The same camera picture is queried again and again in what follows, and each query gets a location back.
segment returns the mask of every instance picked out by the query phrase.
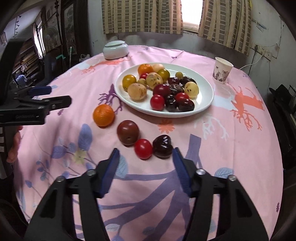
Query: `red cherry tomato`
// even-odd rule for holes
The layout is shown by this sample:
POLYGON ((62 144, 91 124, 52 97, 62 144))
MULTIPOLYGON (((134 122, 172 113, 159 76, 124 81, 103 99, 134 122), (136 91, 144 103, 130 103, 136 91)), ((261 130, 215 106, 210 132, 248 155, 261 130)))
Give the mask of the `red cherry tomato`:
POLYGON ((136 155, 140 159, 146 160, 152 155, 152 145, 146 139, 137 140, 134 148, 136 155))
POLYGON ((146 79, 147 75, 148 75, 147 73, 141 74, 140 79, 146 79))
POLYGON ((150 105, 153 110, 162 111, 165 107, 165 99, 161 95, 154 95, 150 100, 150 105))
POLYGON ((185 93, 178 93, 175 96, 175 100, 179 103, 181 100, 189 99, 189 96, 185 93))

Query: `oval plate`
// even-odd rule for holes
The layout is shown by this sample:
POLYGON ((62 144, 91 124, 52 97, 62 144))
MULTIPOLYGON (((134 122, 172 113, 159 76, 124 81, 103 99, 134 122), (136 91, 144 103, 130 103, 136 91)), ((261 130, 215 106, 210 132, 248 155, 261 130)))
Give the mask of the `oval plate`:
POLYGON ((115 86, 115 92, 119 97, 119 99, 124 103, 126 103, 128 106, 142 113, 152 115, 152 116, 167 117, 167 118, 180 118, 180 117, 191 116, 205 110, 211 105, 214 99, 214 91, 210 83, 204 77, 202 77, 199 73, 191 69, 188 69, 186 67, 182 67, 174 64, 166 64, 166 63, 160 63, 160 64, 163 64, 164 67, 170 72, 171 77, 174 77, 176 72, 182 72, 184 76, 191 77, 196 81, 200 92, 197 98, 192 100, 195 104, 195 108, 193 111, 168 112, 166 109, 164 109, 163 111, 152 110, 150 106, 150 99, 153 96, 153 94, 152 94, 152 90, 149 88, 147 88, 147 96, 144 100, 141 100, 138 102, 132 100, 129 97, 128 93, 124 91, 122 87, 122 80, 124 76, 128 74, 134 75, 138 80, 139 79, 138 67, 140 65, 135 65, 133 67, 130 67, 129 69, 123 71, 118 75, 114 86, 115 86))

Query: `beige curtain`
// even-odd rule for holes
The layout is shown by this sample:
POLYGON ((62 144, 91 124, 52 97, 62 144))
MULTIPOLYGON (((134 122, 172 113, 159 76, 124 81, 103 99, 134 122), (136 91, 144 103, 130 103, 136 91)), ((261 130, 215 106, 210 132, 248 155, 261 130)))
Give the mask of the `beige curtain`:
POLYGON ((250 0, 203 0, 198 36, 249 55, 250 0))
POLYGON ((104 34, 182 34, 181 0, 102 0, 104 34))

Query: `paper cup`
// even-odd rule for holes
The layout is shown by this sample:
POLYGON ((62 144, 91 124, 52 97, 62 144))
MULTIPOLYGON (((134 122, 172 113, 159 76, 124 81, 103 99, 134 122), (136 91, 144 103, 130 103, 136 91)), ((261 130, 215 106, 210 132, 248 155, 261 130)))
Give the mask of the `paper cup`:
POLYGON ((224 84, 232 68, 232 63, 225 59, 216 57, 216 63, 213 72, 214 79, 224 84))

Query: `pink tablecloth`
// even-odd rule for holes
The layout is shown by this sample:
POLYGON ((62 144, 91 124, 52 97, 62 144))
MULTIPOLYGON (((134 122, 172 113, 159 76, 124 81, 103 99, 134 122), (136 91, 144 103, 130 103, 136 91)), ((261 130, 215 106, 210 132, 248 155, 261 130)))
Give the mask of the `pink tablecloth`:
MULTIPOLYGON (((106 61, 102 54, 74 66, 51 83, 50 96, 70 95, 72 105, 52 111, 43 126, 21 132, 15 186, 19 204, 29 220, 53 180, 74 177, 107 159, 114 147, 121 153, 110 193, 99 200, 110 239, 116 241, 181 240, 193 201, 181 190, 174 165, 153 156, 136 157, 133 148, 118 140, 116 128, 133 120, 141 137, 151 142, 169 134, 173 146, 210 174, 226 178, 235 174, 250 195, 271 236, 280 208, 283 174, 276 132, 256 87, 249 77, 233 69, 228 84, 212 78, 214 60, 180 50, 130 46, 128 57, 106 61), (123 70, 147 62, 173 63, 191 68, 213 86, 212 105, 195 116, 164 119, 137 112, 123 104, 113 82, 123 70), (101 129, 92 112, 98 104, 116 112, 113 125, 101 129)), ((209 239, 216 233, 218 197, 209 239)), ((83 237, 77 197, 74 216, 78 237, 83 237)))

